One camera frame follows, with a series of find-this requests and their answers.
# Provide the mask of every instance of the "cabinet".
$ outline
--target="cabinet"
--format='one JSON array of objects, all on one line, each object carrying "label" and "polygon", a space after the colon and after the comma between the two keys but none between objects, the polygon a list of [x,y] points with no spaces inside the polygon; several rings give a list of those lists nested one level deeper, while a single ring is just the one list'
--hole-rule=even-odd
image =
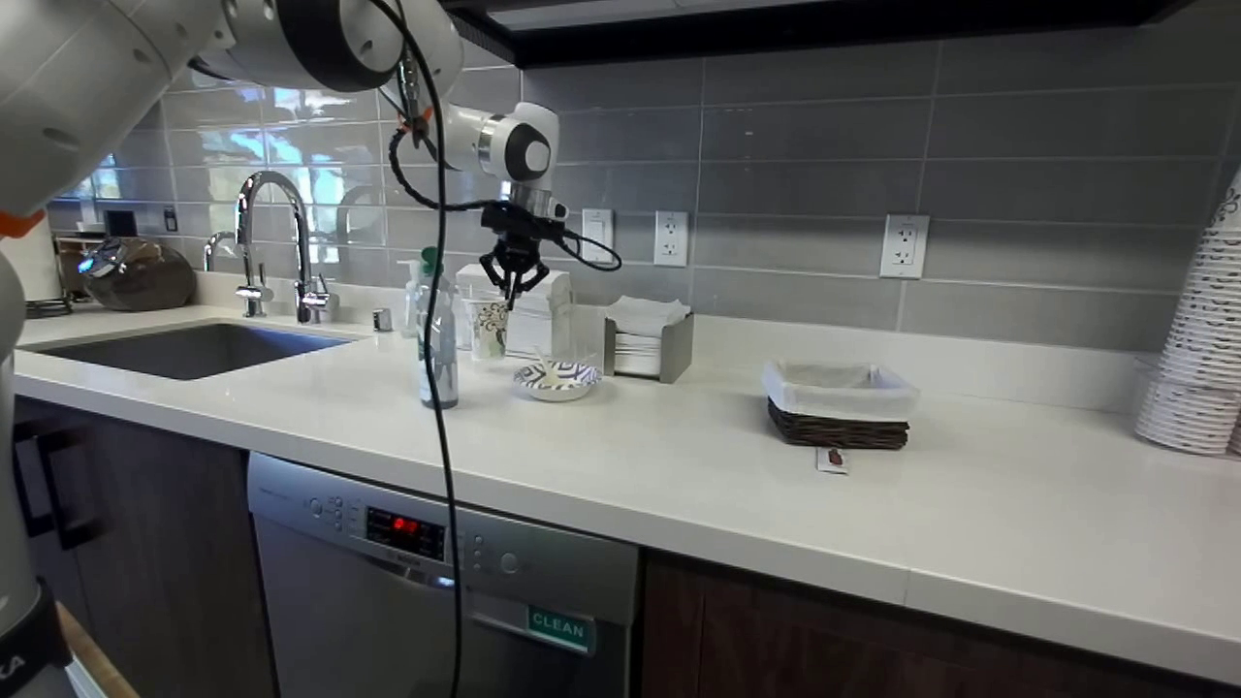
[{"label": "cabinet", "polygon": [[17,403],[31,554],[138,694],[275,694],[243,453]]},{"label": "cabinet", "polygon": [[1241,698],[1070,646],[644,557],[641,698]]}]

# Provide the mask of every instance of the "white countertop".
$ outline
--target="white countertop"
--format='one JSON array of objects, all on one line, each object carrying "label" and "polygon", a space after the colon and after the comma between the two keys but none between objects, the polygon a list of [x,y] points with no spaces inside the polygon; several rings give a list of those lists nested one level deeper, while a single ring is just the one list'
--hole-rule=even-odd
[{"label": "white countertop", "polygon": [[[213,317],[238,310],[50,317],[22,345]],[[463,498],[1241,687],[1241,460],[1145,447],[1105,412],[951,398],[913,361],[928,373],[913,447],[851,453],[854,474],[827,476],[768,429],[755,373],[735,361],[729,377],[723,356],[676,386],[605,378],[562,408],[512,398],[505,373],[463,366],[448,412]],[[442,491],[430,412],[410,398],[390,335],[358,334],[194,382],[21,347],[17,391]]]}]

